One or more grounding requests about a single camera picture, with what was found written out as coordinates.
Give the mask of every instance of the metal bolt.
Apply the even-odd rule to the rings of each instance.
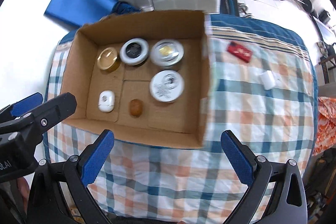
[[[8,140],[11,141],[11,140],[14,140],[16,138],[16,136],[18,135],[18,132],[13,132],[12,134],[9,135],[8,137]]]
[[[31,112],[28,112],[28,113],[26,113],[25,115],[23,115],[22,117],[23,117],[23,118],[27,118],[30,114],[31,114]]]
[[[48,124],[47,119],[43,118],[43,119],[41,120],[41,125],[42,125],[43,127],[46,127],[47,124]]]
[[[291,166],[295,166],[295,165],[296,165],[296,161],[295,161],[295,160],[292,160],[292,159],[290,159],[290,160],[288,161],[288,163],[289,163]]]
[[[47,163],[47,161],[45,159],[42,159],[39,161],[39,165],[45,165]]]
[[[258,156],[257,157],[257,160],[260,161],[260,162],[265,162],[266,161],[266,158],[264,156]]]
[[[71,162],[75,162],[75,161],[78,160],[78,156],[77,156],[77,155],[72,155],[72,156],[69,158],[69,160],[70,160]]]

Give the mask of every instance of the brown egg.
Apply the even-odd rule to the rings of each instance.
[[[129,114],[134,117],[139,117],[142,114],[143,102],[139,99],[133,99],[129,102]]]

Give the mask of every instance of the blue gripper pad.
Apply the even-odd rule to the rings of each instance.
[[[10,111],[11,115],[14,117],[20,117],[33,108],[39,106],[43,102],[43,96],[41,93],[35,93],[23,100],[13,104],[13,108]]]
[[[253,168],[247,158],[225,131],[220,137],[220,144],[240,182],[250,187],[253,183]]]
[[[88,184],[95,182],[95,179],[98,176],[106,158],[111,152],[113,145],[114,134],[109,130],[82,167],[81,180],[85,187],[87,187]]]

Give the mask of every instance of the round container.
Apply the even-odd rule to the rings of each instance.
[[[127,41],[120,50],[120,58],[129,66],[136,66],[146,61],[149,47],[146,40],[134,38]]]
[[[163,39],[153,46],[151,60],[163,69],[178,69],[177,64],[181,61],[183,54],[183,46],[179,41]]]
[[[172,103],[184,90],[182,76],[174,70],[163,70],[151,80],[150,92],[159,102]]]
[[[112,72],[120,66],[118,52],[113,47],[103,50],[97,58],[97,66],[103,71]]]

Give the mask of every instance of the bed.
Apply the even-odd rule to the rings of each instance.
[[[230,129],[256,155],[294,159],[301,174],[317,126],[317,82],[302,39],[275,24],[231,15],[211,15],[209,119],[201,149],[149,147],[115,141],[95,183],[88,186],[105,211],[118,216],[186,223],[223,223],[242,198],[242,185],[220,145]],[[56,49],[47,99],[59,94],[73,33]],[[235,40],[253,51],[244,63],[226,51]],[[277,87],[264,90],[259,75],[272,70]],[[64,161],[80,154],[97,135],[58,124],[44,135],[46,157]],[[253,220],[261,217],[272,185]]]

